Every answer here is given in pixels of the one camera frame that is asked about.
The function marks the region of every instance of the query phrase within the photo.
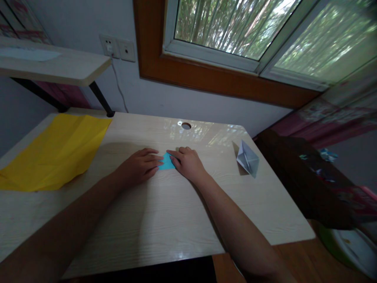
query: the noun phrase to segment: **desk surface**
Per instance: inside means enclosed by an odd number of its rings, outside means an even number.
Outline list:
[[[78,50],[0,37],[0,48],[18,46],[60,52],[44,62],[1,57],[0,75],[49,83],[88,86],[110,65],[110,57]]]
[[[69,114],[106,118],[99,110]],[[52,121],[39,126],[0,159],[0,168]],[[183,129],[182,122],[192,128]],[[259,156],[254,179],[236,161],[243,139]],[[0,191],[0,261],[56,213],[109,174],[135,151],[151,147],[196,149],[204,167],[272,244],[314,238],[310,225],[242,126],[117,112],[88,171],[58,191]],[[64,278],[223,253],[203,203],[176,170],[158,171],[126,191],[107,211]]]

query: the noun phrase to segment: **shelf leg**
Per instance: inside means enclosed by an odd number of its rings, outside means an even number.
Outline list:
[[[99,89],[99,87],[97,86],[97,84],[95,83],[95,81],[92,82],[89,85],[89,87],[92,90],[92,92],[94,93],[94,95],[97,97],[98,101],[101,103],[102,107],[106,110],[107,116],[113,117],[114,114],[115,114],[115,111],[111,110],[109,104],[107,103],[106,99],[103,97],[103,94],[102,94],[101,90]]]
[[[57,101],[54,97],[44,91],[39,85],[28,79],[11,78],[16,83],[22,85],[24,88],[30,90],[32,93],[42,98],[45,102],[54,106],[60,113],[67,112],[69,107]]]

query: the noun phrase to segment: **power cord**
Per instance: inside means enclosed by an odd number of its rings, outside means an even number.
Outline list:
[[[126,106],[126,100],[124,99],[123,92],[121,90],[121,87],[119,86],[119,79],[118,79],[117,71],[115,70],[115,66],[114,66],[113,47],[110,44],[107,44],[106,48],[107,48],[107,51],[111,54],[111,56],[110,56],[110,58],[111,58],[111,67],[113,67],[113,71],[114,71],[114,74],[115,74],[115,79],[117,80],[118,90],[119,90],[119,93],[121,94],[121,97],[123,99],[124,108],[125,108],[126,112],[129,113],[128,109],[127,109],[127,106]]]
[[[121,94],[121,97],[122,97],[122,99],[123,99],[123,105],[124,105],[124,108],[125,108],[126,112],[129,113],[129,112],[128,112],[128,109],[127,109],[127,106],[126,106],[126,100],[124,99],[123,92],[122,92],[122,90],[121,90],[121,87],[119,86],[118,75],[117,75],[117,71],[115,70],[113,57],[111,57],[111,66],[113,67],[113,71],[114,71],[114,74],[115,74],[115,79],[117,80],[118,90],[119,90],[119,92],[120,92],[120,94]]]

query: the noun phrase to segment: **window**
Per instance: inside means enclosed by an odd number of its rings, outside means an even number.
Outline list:
[[[376,58],[373,0],[169,0],[163,52],[323,91]]]

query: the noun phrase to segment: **cable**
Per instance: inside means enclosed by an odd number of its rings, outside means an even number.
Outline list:
[[[121,94],[121,97],[123,99],[123,105],[124,105],[124,108],[126,109],[126,112],[128,112],[128,109],[127,109],[127,106],[126,106],[126,100],[124,99],[124,95],[123,95],[123,92],[121,90],[121,87],[119,86],[119,80],[118,80],[118,75],[117,75],[117,71],[115,71],[115,66],[114,66],[114,61],[113,61],[113,57],[111,56],[111,66],[113,67],[113,71],[114,71],[114,74],[115,74],[115,79],[117,80],[117,86],[118,86],[118,90]]]

